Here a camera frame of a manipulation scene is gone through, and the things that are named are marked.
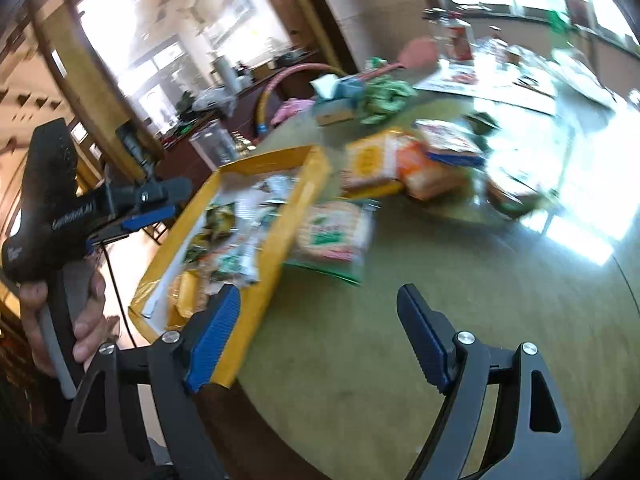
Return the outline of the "person's left hand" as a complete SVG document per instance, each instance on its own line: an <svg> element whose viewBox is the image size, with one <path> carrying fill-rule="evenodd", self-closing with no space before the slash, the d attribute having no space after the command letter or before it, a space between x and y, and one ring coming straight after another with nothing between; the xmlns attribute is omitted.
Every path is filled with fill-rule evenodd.
<svg viewBox="0 0 640 480"><path fill-rule="evenodd" d="M38 324L38 315L46 305L48 288L45 282L25 283L18 294L20 300L21 323L35 366L50 377L56 377L56 371L43 340ZM73 348L74 360L88 367L99 346L115 338L119 326L117 316L105 316L105 281L99 271L93 273L84 310L74 323L76 342Z"/></svg>

